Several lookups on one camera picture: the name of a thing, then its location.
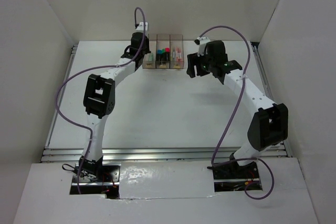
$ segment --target cable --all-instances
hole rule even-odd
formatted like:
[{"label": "cable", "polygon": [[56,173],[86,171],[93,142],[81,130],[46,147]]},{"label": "cable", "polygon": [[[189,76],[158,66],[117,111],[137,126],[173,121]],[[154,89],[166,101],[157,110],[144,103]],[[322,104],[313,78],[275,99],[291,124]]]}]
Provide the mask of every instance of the cable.
[{"label": "cable", "polygon": [[[204,31],[204,32],[200,35],[200,37],[203,37],[207,32],[209,32],[209,31],[211,31],[211,30],[213,30],[213,29],[216,29],[216,28],[226,28],[226,29],[229,29],[229,30],[231,30],[231,31],[234,31],[234,32],[235,32],[236,34],[238,34],[238,35],[243,39],[243,41],[245,42],[245,45],[246,45],[246,47],[247,47],[247,53],[248,53],[248,55],[247,55],[247,62],[246,62],[246,65],[244,66],[244,69],[243,69],[243,76],[244,76],[244,75],[246,74],[246,70],[247,70],[247,67],[248,67],[248,65],[249,65],[249,63],[250,63],[250,59],[251,59],[251,51],[250,51],[250,47],[249,47],[249,45],[248,45],[248,42],[247,42],[246,38],[244,37],[244,35],[242,35],[242,34],[241,34],[239,31],[237,31],[235,28],[232,28],[232,27],[229,27],[229,26],[214,26],[214,27],[211,27],[211,28],[209,28],[208,30]],[[234,159],[234,160],[231,160],[231,161],[226,161],[226,162],[218,163],[218,164],[215,164],[215,163],[214,163],[216,154],[217,154],[217,152],[218,152],[218,150],[219,150],[219,148],[220,148],[220,146],[221,146],[221,144],[222,144],[222,142],[223,142],[224,137],[225,137],[226,134],[227,134],[227,131],[229,130],[229,128],[230,128],[230,126],[231,126],[231,123],[232,123],[232,121],[233,121],[233,119],[234,119],[234,117],[235,117],[235,115],[236,115],[236,112],[237,112],[237,110],[238,110],[238,107],[239,107],[239,105],[240,105],[240,102],[242,101],[243,94],[244,94],[244,90],[245,90],[245,78],[243,78],[243,85],[242,85],[241,88],[242,88],[242,89],[241,89],[241,91],[240,91],[240,94],[239,94],[237,103],[236,103],[236,105],[235,105],[235,107],[234,107],[234,109],[233,109],[233,112],[232,112],[232,114],[231,114],[231,116],[230,116],[230,118],[229,118],[229,121],[228,121],[227,124],[226,124],[226,127],[225,127],[225,129],[224,129],[224,132],[223,132],[222,136],[220,137],[220,139],[219,139],[219,141],[218,141],[218,144],[217,144],[217,146],[216,146],[216,148],[215,148],[215,150],[214,150],[214,153],[213,153],[213,155],[212,155],[212,158],[211,158],[211,165],[214,166],[214,167],[216,167],[216,166],[227,165],[227,164],[230,164],[230,163],[233,163],[233,162],[237,162],[237,161],[245,161],[245,160],[253,160],[253,161],[259,160],[259,161],[261,161],[261,162],[266,166],[266,168],[269,170],[269,173],[270,173],[270,175],[271,175],[272,183],[271,183],[271,188],[270,188],[270,190],[269,190],[268,193],[266,193],[264,196],[258,198],[258,197],[251,196],[251,195],[249,195],[249,194],[247,193],[247,188],[248,188],[250,185],[252,185],[252,184],[256,184],[256,183],[258,183],[258,182],[252,182],[252,183],[249,183],[249,184],[246,185],[246,187],[245,187],[245,194],[246,194],[249,198],[251,198],[251,199],[255,199],[255,200],[260,200],[260,199],[265,199],[265,198],[267,198],[267,197],[272,193],[273,188],[274,188],[274,175],[273,175],[272,170],[269,168],[269,166],[266,164],[265,161],[263,161],[263,160],[260,159],[260,158],[251,157],[251,158],[239,158],[239,159]]]},{"label": "cable", "polygon": [[[146,21],[145,21],[145,14],[143,12],[143,10],[140,8],[140,7],[137,7],[135,8],[134,10],[134,21],[135,21],[135,26],[137,24],[137,21],[136,21],[136,12],[137,10],[140,11],[141,15],[142,15],[142,19],[143,19],[143,23],[146,24]],[[143,46],[143,43],[145,41],[145,33],[146,33],[146,25],[143,26],[143,34],[142,34],[142,40],[141,40],[141,43],[140,43],[140,47],[138,48],[137,52],[135,53],[134,57],[127,63],[124,63],[124,64],[121,64],[119,65],[119,67],[124,67],[126,65],[128,65],[129,63],[131,63],[132,61],[134,61],[136,59],[136,57],[139,55],[141,49],[142,49],[142,46]],[[64,88],[64,86],[69,82],[71,81],[73,78],[75,78],[76,76],[79,76],[80,74],[82,73],[85,73],[85,72],[88,72],[88,71],[91,71],[91,70],[95,70],[95,69],[101,69],[101,68],[115,68],[116,65],[105,65],[105,66],[98,66],[98,67],[93,67],[93,68],[88,68],[88,69],[85,69],[85,70],[82,70],[76,74],[74,74],[73,76],[69,77],[67,80],[65,80],[63,82],[63,84],[58,88],[57,92],[56,92],[56,95],[55,95],[55,107],[56,107],[56,111],[57,113],[64,119],[66,120],[67,122],[75,125],[75,126],[78,126],[78,127],[81,127],[81,128],[84,128],[84,129],[87,129],[90,131],[90,140],[89,140],[89,144],[88,144],[88,148],[84,154],[84,157],[82,159],[82,162],[80,163],[79,165],[79,168],[78,168],[78,172],[77,172],[77,189],[78,189],[78,193],[81,194],[81,191],[80,191],[80,188],[79,188],[79,175],[80,175],[80,172],[81,172],[81,169],[83,167],[83,164],[84,164],[84,160],[86,159],[87,155],[89,154],[89,150],[90,150],[90,146],[91,146],[91,142],[92,142],[92,137],[93,137],[93,130],[90,128],[90,127],[87,127],[85,125],[82,125],[82,124],[79,124],[79,123],[76,123],[74,122],[73,120],[67,118],[60,110],[59,108],[59,104],[58,104],[58,97],[59,97],[59,94],[61,92],[61,90]]]}]

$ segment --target white work surface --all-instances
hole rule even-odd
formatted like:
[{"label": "white work surface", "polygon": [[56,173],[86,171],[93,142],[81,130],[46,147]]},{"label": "white work surface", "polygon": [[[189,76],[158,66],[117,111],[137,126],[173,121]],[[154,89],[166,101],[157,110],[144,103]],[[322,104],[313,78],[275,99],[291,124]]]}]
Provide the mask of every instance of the white work surface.
[{"label": "white work surface", "polygon": [[[127,45],[129,41],[81,41],[70,76],[86,68],[115,64]],[[244,42],[225,41],[225,46],[229,59],[237,60],[244,67],[247,61]],[[103,148],[216,146],[237,97],[211,74],[194,79],[186,74],[186,56],[197,49],[193,41],[184,42],[184,70],[140,67],[118,85],[115,108],[105,127]],[[85,125],[83,96],[90,74],[84,73],[67,84],[60,106],[66,116]],[[264,91],[252,49],[247,75]],[[222,147],[240,147],[247,140],[250,122],[251,117],[242,104]],[[50,144],[47,140],[46,147],[81,149],[85,136],[86,130],[57,116]]]},{"label": "white work surface", "polygon": [[[149,188],[161,186],[162,197],[156,199],[105,199],[104,195],[69,195],[72,173],[61,169],[60,164],[32,164],[27,183],[16,213],[14,224],[42,223],[304,223],[317,224],[305,181],[295,158],[265,158],[275,176],[273,193],[265,200],[247,198],[243,191],[214,193],[207,197],[212,187],[212,173],[203,170],[196,184],[179,183],[181,176],[192,179],[191,173],[181,171],[195,165],[194,171],[204,168],[205,162],[164,162],[165,168],[157,169],[150,163],[122,163],[121,171],[138,175],[126,176],[120,181],[120,196],[135,198],[144,191],[153,196]],[[258,164],[260,179],[265,191],[270,186],[270,176],[262,164]],[[175,187],[169,185],[174,181]],[[131,188],[127,184],[138,184]],[[173,190],[182,192],[185,198],[172,198]],[[250,191],[254,196],[265,192]]]}]

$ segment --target metal frame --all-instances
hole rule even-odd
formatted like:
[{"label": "metal frame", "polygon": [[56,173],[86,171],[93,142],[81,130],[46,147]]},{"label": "metal frame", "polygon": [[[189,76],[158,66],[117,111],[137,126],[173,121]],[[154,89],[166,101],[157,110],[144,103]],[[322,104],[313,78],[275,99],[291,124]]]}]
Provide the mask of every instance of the metal frame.
[{"label": "metal frame", "polygon": [[[68,68],[64,80],[69,77],[73,60],[76,56],[78,45],[74,45],[70,55]],[[257,61],[261,80],[265,89],[265,94],[268,98],[272,99],[272,94],[269,89],[269,84],[265,75],[263,64],[261,63],[260,56],[256,47],[253,47],[253,52]],[[63,98],[63,92],[60,96],[59,103]],[[72,162],[78,163],[79,157],[82,153],[80,149],[49,149],[51,135],[54,130],[57,113],[55,111],[53,121],[49,130],[46,141],[46,146],[41,158],[42,163],[62,163]],[[219,149],[216,161],[222,162],[228,160],[231,153],[238,150],[239,147],[222,147]],[[103,163],[104,164],[120,164],[121,161],[131,162],[148,162],[148,161],[190,161],[190,160],[210,160],[214,151],[214,147],[209,148],[136,148],[136,149],[104,149],[103,150]],[[272,146],[269,150],[262,153],[262,157],[287,157],[291,156],[291,149],[287,141],[276,146]]]}]

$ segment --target robotic arm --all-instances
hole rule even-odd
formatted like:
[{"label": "robotic arm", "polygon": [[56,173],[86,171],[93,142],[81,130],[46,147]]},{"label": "robotic arm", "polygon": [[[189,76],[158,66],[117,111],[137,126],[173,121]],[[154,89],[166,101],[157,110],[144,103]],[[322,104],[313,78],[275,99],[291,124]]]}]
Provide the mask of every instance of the robotic arm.
[{"label": "robotic arm", "polygon": [[121,56],[115,68],[111,68],[101,75],[91,74],[87,81],[83,104],[88,114],[88,126],[92,129],[93,135],[92,139],[90,139],[90,133],[87,134],[85,148],[79,163],[83,161],[91,140],[91,146],[83,162],[82,170],[98,178],[101,177],[103,172],[102,140],[105,123],[116,104],[115,88],[127,76],[137,71],[142,65],[144,56],[150,53],[147,35],[148,23],[146,23],[145,42],[138,56],[132,61],[141,44],[143,26],[144,23],[140,22],[136,28],[137,31],[132,35],[131,45],[126,47],[124,54]]},{"label": "robotic arm", "polygon": [[[233,153],[230,159],[258,157],[262,151],[285,140],[288,135],[288,109],[284,104],[276,104],[267,98],[254,84],[243,75],[241,65],[228,60],[224,43],[210,41],[207,37],[195,40],[199,45],[198,53],[188,55],[187,74],[194,78],[212,73],[223,85],[228,86],[237,96],[243,86],[242,101],[248,109],[252,122],[247,132],[248,141]],[[238,161],[245,166],[252,161]]]}]

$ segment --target white wall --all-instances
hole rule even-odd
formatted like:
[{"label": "white wall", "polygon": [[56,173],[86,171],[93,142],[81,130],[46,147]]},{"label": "white wall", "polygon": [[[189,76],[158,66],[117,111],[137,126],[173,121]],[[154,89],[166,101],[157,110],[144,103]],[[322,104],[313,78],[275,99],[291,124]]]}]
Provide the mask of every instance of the white wall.
[{"label": "white wall", "polygon": [[42,0],[0,0],[0,223],[12,223],[38,162],[71,46]]},{"label": "white wall", "polygon": [[336,0],[280,0],[259,52],[320,223],[335,223]]},{"label": "white wall", "polygon": [[[130,39],[133,10],[143,7],[152,33],[181,33],[194,40],[210,26],[225,24],[260,41],[278,0],[48,0],[76,40]],[[233,32],[212,38],[237,40]]]}]

